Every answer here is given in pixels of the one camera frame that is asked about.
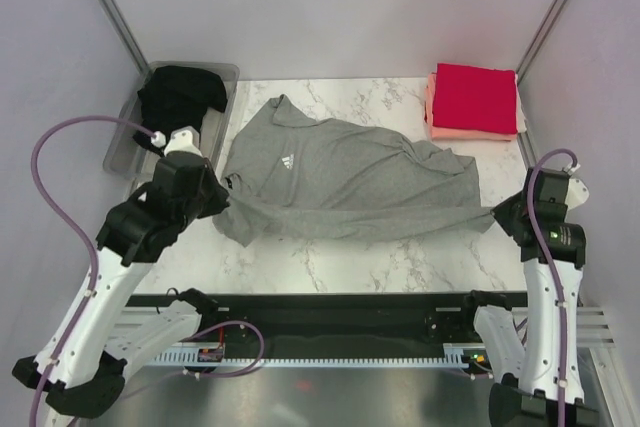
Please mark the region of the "clear plastic bin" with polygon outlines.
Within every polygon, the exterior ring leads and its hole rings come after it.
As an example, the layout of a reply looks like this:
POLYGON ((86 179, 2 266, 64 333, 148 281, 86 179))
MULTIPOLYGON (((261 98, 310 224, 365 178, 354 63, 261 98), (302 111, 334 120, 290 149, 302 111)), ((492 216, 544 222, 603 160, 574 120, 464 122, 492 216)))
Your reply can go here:
MULTIPOLYGON (((229 63, 154 62, 141 75, 120 117, 165 136, 191 127, 212 163, 220 157, 240 69, 229 63)), ((160 150, 135 128, 118 124, 103 162, 106 172, 148 180, 160 150)))

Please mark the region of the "grey t shirt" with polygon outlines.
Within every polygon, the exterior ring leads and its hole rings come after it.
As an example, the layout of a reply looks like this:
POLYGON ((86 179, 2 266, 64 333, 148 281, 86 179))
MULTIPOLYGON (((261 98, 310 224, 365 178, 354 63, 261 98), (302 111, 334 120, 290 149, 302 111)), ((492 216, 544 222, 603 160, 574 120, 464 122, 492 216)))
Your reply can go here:
POLYGON ((399 132, 315 120, 287 96, 267 101, 235 136, 217 231, 248 246, 264 234, 384 242, 486 231, 474 158, 399 132))

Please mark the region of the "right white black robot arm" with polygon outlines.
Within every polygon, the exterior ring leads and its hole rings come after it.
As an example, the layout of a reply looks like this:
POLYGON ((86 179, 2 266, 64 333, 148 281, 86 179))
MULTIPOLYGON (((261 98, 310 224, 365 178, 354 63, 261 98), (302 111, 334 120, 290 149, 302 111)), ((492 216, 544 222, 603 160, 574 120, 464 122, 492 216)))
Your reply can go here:
POLYGON ((568 173, 529 170, 521 192, 492 211, 520 249, 527 288, 524 334, 505 295, 473 291, 458 328, 484 344, 494 383, 493 426, 596 426, 586 405, 577 351, 578 294, 586 264, 584 229, 566 220, 586 187, 568 173))

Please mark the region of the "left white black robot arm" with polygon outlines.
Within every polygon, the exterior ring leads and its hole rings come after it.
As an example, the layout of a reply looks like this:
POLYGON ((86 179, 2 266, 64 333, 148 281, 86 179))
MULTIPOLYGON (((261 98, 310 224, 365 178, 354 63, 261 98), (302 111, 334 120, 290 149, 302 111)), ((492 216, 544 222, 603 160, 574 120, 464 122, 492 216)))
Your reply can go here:
POLYGON ((13 376, 56 413, 95 419, 120 397, 127 381, 173 343, 208 340, 219 329, 217 304, 195 288, 120 339, 111 334, 134 290, 196 219, 228 207, 210 161, 174 151, 151 181, 111 208, 90 245, 90 268, 62 324, 38 354, 19 359, 13 376))

